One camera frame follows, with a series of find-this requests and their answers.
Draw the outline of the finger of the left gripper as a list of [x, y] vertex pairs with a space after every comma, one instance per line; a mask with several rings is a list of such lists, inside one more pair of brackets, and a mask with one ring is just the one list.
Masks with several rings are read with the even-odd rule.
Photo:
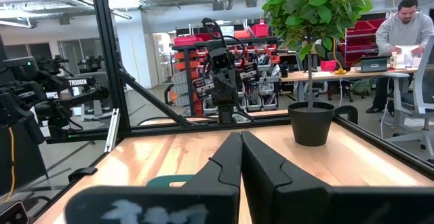
[[236, 71], [228, 71], [226, 77], [226, 93], [234, 94], [236, 92]]
[[226, 78], [224, 76], [224, 73], [217, 73], [214, 76], [214, 87], [216, 89], [216, 92], [218, 94], [224, 93], [224, 87], [225, 87], [225, 81]]

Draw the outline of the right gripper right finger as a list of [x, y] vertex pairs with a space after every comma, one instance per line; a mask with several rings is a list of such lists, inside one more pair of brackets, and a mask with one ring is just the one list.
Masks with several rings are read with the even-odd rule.
[[434, 187], [335, 187], [242, 132], [253, 224], [434, 224]]

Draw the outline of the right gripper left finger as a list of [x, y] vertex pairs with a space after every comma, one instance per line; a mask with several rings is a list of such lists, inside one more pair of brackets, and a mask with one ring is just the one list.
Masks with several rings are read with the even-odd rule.
[[67, 224], [237, 224], [242, 139], [232, 132], [181, 187], [96, 186], [67, 203]]

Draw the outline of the teal plastic container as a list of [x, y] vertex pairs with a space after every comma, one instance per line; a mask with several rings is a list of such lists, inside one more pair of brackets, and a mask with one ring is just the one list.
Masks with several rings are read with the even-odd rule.
[[176, 174], [157, 176], [149, 180], [146, 184], [147, 187], [181, 187], [189, 180], [191, 180], [194, 174]]

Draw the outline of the shelf rack with red bins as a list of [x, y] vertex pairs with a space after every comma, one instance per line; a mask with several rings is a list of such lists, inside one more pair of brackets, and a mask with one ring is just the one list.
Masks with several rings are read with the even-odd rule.
[[[242, 62], [255, 62], [258, 65], [259, 81], [246, 86], [239, 93], [239, 102], [245, 112], [275, 111], [279, 106], [277, 95], [280, 82], [280, 58], [277, 54], [277, 40], [269, 35], [269, 28], [264, 22], [249, 25], [243, 23], [242, 29], [236, 30], [217, 21], [224, 35], [238, 38], [244, 48], [233, 39], [226, 43], [234, 54], [245, 53], [236, 62], [237, 67]], [[173, 84], [165, 91], [166, 104], [178, 107], [188, 106], [195, 116], [217, 114], [217, 108], [211, 98], [200, 99], [193, 87], [192, 80], [201, 77], [203, 63], [208, 51], [205, 42], [211, 40], [211, 35], [204, 27], [191, 29], [189, 35], [174, 38], [174, 68]]]

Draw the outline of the black plant pot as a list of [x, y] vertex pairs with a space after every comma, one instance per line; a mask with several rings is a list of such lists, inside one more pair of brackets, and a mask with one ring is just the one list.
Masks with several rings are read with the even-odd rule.
[[308, 102], [294, 102], [288, 106], [294, 139], [303, 146], [319, 147], [326, 144], [335, 106], [326, 102], [313, 102], [313, 110], [308, 110]]

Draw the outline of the wooden desk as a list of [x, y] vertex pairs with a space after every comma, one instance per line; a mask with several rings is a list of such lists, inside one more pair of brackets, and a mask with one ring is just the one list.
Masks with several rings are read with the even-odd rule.
[[[371, 72], [371, 73], [362, 73], [358, 71], [349, 71], [344, 75], [337, 75], [333, 72], [314, 72], [312, 81], [320, 82], [320, 81], [335, 81], [340, 79], [365, 79], [365, 78], [371, 78], [371, 77], [384, 77], [384, 76], [391, 76], [392, 73], [415, 73], [417, 72], [418, 68], [408, 68], [408, 69], [395, 69], [392, 71], [385, 71], [385, 72]], [[296, 71], [293, 73], [289, 73], [287, 77], [282, 77], [281, 82], [290, 82], [290, 81], [297, 81], [298, 84], [296, 85], [296, 91], [297, 91], [297, 101], [303, 102], [305, 101], [305, 91], [304, 91], [304, 85], [308, 83], [309, 74], [304, 71]]]

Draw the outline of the green leafy plant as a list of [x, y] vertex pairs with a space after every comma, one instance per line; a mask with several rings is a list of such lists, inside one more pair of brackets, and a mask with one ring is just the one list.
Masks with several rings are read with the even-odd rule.
[[306, 111], [314, 111], [312, 53], [325, 57], [344, 39], [346, 30], [355, 27], [361, 14], [371, 9], [370, 0], [265, 0], [262, 10], [274, 36], [307, 62]]

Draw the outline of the silver metal bar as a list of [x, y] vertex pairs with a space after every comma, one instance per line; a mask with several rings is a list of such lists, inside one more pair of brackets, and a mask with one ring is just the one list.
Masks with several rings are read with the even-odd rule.
[[108, 134], [106, 138], [106, 144], [104, 146], [104, 152], [110, 153], [115, 147], [115, 142], [117, 140], [117, 133], [119, 128], [119, 108], [113, 109], [111, 122], [108, 128]]

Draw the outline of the grey laptop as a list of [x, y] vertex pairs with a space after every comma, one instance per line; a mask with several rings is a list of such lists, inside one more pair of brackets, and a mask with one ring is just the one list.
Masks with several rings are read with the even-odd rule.
[[365, 56], [353, 64], [356, 71], [373, 73], [387, 71], [388, 56]]

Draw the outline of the rack of red bins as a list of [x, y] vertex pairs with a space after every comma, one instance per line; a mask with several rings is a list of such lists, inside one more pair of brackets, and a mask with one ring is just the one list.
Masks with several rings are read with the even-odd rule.
[[341, 45], [345, 64], [352, 66], [362, 56], [377, 56], [376, 32], [385, 18], [357, 21], [355, 27], [347, 29], [346, 39]]

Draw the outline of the grey office chair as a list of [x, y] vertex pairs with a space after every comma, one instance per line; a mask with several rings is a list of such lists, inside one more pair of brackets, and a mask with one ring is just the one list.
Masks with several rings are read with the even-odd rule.
[[429, 37], [418, 68], [413, 76], [412, 96], [399, 89], [399, 80], [408, 80], [407, 73], [385, 74], [394, 82], [393, 104], [394, 115], [402, 112], [410, 117], [424, 119], [424, 126], [420, 132], [393, 136], [387, 138], [390, 143], [401, 141], [421, 141], [423, 149], [427, 149], [430, 158], [434, 158], [434, 130], [429, 130], [429, 120], [434, 119], [434, 35]]

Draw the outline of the person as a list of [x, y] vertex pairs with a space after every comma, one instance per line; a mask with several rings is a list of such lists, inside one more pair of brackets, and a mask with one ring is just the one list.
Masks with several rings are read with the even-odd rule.
[[404, 45], [415, 46], [412, 54], [423, 54], [431, 35], [434, 35], [434, 22], [418, 11], [418, 0], [402, 0], [397, 13], [386, 19], [376, 32], [378, 55], [400, 54]]

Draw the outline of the black metal table frame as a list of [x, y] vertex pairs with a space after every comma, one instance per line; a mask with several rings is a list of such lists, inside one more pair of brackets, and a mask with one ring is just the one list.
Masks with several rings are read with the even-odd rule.
[[[228, 130], [130, 137], [132, 131], [115, 60], [113, 21], [109, 0], [94, 0], [102, 49], [108, 61], [113, 104], [121, 109], [120, 135], [123, 140], [96, 160], [96, 173], [73, 181], [55, 197], [35, 224], [64, 224], [66, 203], [79, 191], [95, 185], [144, 185], [165, 174], [196, 173], [229, 135]], [[303, 147], [294, 142], [289, 124], [277, 125], [275, 112], [264, 127], [251, 133], [282, 156], [331, 185], [434, 186], [434, 181], [417, 168], [371, 145], [361, 128], [332, 124], [326, 145]]]

